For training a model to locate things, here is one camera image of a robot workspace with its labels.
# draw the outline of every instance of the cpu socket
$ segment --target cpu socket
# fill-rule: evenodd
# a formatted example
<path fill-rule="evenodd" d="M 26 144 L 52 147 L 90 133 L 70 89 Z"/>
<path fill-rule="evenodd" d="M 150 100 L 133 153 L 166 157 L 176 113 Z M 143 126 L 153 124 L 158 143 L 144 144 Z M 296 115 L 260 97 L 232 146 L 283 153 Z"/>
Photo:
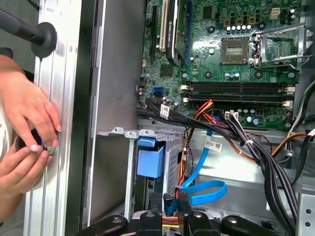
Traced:
<path fill-rule="evenodd" d="M 221 64 L 247 64 L 250 41 L 248 38 L 223 38 Z"/>

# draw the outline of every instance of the side panel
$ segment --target side panel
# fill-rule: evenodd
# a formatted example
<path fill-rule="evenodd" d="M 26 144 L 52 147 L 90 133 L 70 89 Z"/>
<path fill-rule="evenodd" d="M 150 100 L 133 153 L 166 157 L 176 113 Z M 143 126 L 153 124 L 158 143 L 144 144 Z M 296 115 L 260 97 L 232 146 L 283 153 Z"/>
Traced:
<path fill-rule="evenodd" d="M 40 1 L 39 22 L 52 23 L 58 41 L 49 57 L 36 58 L 35 83 L 57 108 L 62 132 L 52 163 L 27 194 L 24 236 L 69 236 L 81 228 L 94 5 L 93 0 Z"/>

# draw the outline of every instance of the cable label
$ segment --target cable label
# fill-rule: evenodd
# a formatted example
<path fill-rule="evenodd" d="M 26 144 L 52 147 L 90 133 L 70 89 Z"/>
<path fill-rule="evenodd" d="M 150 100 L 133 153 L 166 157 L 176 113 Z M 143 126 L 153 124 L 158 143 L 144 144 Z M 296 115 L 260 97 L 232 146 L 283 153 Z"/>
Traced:
<path fill-rule="evenodd" d="M 313 129 L 310 133 L 308 133 L 308 135 L 314 136 L 315 135 L 315 129 Z"/>
<path fill-rule="evenodd" d="M 221 152 L 222 144 L 214 142 L 211 140 L 211 136 L 206 136 L 205 148 Z"/>
<path fill-rule="evenodd" d="M 164 118 L 164 119 L 168 119 L 168 115 L 169 115 L 169 107 L 165 106 L 165 105 L 161 105 L 161 111 L 159 113 L 160 117 Z"/>

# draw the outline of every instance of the motherboard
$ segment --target motherboard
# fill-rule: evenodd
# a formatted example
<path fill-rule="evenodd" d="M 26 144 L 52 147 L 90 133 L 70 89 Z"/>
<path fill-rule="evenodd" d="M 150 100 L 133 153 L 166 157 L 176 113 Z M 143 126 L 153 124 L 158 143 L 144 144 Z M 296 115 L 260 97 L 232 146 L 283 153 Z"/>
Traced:
<path fill-rule="evenodd" d="M 139 104 L 193 116 L 212 99 L 243 127 L 288 130 L 303 11 L 301 0 L 148 0 Z"/>

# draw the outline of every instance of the green circuit board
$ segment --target green circuit board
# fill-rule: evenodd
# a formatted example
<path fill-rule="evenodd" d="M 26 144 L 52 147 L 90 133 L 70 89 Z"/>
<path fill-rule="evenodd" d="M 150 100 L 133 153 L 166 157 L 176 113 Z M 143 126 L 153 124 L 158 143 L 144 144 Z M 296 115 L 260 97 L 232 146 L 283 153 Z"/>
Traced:
<path fill-rule="evenodd" d="M 271 16 L 272 11 L 278 9 L 278 16 Z M 291 9 L 294 9 L 294 17 L 288 21 Z M 253 32 L 299 23 L 301 0 L 179 1 L 176 32 L 176 49 L 182 59 L 179 67 L 172 65 L 165 51 L 158 47 L 162 36 L 160 32 L 163 27 L 163 11 L 163 0 L 148 1 L 146 19 L 150 24 L 145 29 L 140 104 L 147 97 L 155 96 L 164 103 L 167 102 L 172 109 L 193 116 L 200 103 L 183 102 L 185 93 L 181 86 L 187 82 L 204 82 L 200 86 L 205 88 L 213 83 L 210 90 L 215 89 L 215 86 L 223 89 L 224 83 L 237 85 L 257 82 L 260 83 L 258 87 L 261 87 L 261 83 L 266 83 L 266 90 L 269 85 L 284 83 L 294 86 L 296 83 L 296 71 L 289 70 L 288 67 L 257 70 L 249 64 L 249 59 L 254 51 L 251 42 Z M 154 17 L 157 24 L 155 28 L 152 27 L 153 22 L 150 22 Z M 246 26 L 246 29 L 237 30 L 238 26 Z M 156 37 L 155 45 L 152 45 L 152 36 Z M 294 55 L 297 44 L 297 31 L 273 34 L 267 40 L 266 57 L 272 60 Z M 232 92 L 221 93 L 234 95 Z M 239 111 L 239 121 L 244 127 L 287 130 L 290 123 L 286 118 L 288 112 L 292 111 L 292 105 L 285 107 L 270 106 L 267 102 L 215 102 L 215 109 L 223 114 L 225 111 Z"/>

